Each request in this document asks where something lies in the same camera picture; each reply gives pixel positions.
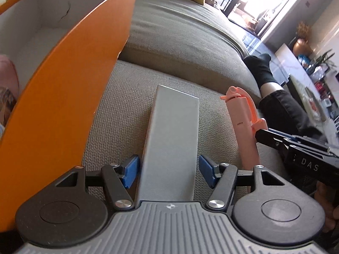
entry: metal screw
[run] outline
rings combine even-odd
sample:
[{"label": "metal screw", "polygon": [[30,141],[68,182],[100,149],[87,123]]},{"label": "metal screw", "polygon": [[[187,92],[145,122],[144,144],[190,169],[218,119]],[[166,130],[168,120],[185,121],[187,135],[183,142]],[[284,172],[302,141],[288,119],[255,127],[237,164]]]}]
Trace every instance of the metal screw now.
[{"label": "metal screw", "polygon": [[213,199],[208,202],[208,206],[211,208],[223,208],[225,203],[219,199]]},{"label": "metal screw", "polygon": [[120,199],[115,202],[115,206],[119,208],[128,208],[132,206],[132,202],[128,199]]}]

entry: green plant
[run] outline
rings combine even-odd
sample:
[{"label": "green plant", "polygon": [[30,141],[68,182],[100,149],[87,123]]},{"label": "green plant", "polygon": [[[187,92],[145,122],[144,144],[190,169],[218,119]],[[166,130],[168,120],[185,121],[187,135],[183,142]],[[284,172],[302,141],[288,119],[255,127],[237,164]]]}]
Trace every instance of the green plant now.
[{"label": "green plant", "polygon": [[330,52],[332,51],[332,49],[328,50],[327,52],[323,53],[321,56],[319,56],[314,63],[314,67],[318,67],[321,64],[325,63],[326,65],[328,65],[329,68],[335,68],[336,65],[333,63],[333,61],[331,61],[330,59],[336,54],[335,52],[332,53],[331,55],[328,55]]}]

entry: potted plant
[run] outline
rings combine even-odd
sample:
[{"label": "potted plant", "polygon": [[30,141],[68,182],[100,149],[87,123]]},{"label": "potted plant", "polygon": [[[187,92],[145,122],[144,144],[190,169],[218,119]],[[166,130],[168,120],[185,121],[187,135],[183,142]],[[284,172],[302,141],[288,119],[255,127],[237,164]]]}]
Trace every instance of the potted plant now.
[{"label": "potted plant", "polygon": [[306,25],[304,22],[300,22],[297,26],[297,42],[293,47],[293,54],[298,57],[303,54],[307,57],[311,55],[313,50],[308,44],[308,39],[311,36],[312,28]]},{"label": "potted plant", "polygon": [[315,71],[321,70],[323,74],[328,72],[331,68],[334,68],[334,63],[330,60],[334,55],[335,52],[331,55],[328,55],[331,50],[328,50],[327,52],[323,53],[321,56],[319,56],[317,59],[314,60],[314,63],[310,64],[308,68],[306,69],[306,73],[308,75],[312,75]]}]

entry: black jeans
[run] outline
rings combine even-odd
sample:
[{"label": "black jeans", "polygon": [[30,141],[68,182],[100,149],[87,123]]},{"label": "black jeans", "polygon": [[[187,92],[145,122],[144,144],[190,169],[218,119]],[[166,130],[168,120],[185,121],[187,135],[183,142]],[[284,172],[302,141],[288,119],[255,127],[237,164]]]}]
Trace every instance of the black jeans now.
[{"label": "black jeans", "polygon": [[[316,129],[306,112],[286,91],[275,91],[259,103],[269,128],[299,136],[308,136],[326,142],[326,137]],[[316,190],[317,181],[301,173],[297,168],[286,166],[290,182],[307,194]]]}]

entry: gray sofa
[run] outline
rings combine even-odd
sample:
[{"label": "gray sofa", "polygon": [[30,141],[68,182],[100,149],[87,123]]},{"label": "gray sofa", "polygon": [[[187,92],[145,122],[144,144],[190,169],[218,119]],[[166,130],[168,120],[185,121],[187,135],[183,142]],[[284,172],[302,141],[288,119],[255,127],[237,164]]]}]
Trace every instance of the gray sofa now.
[{"label": "gray sofa", "polygon": [[[190,0],[136,0],[131,34],[114,67],[83,157],[87,170],[143,153],[158,84],[200,99],[198,155],[241,167],[225,102],[230,86],[255,103],[257,84],[243,63],[247,50],[221,11]],[[262,164],[286,177],[276,151],[258,144]],[[197,171],[195,200],[211,191]]]}]

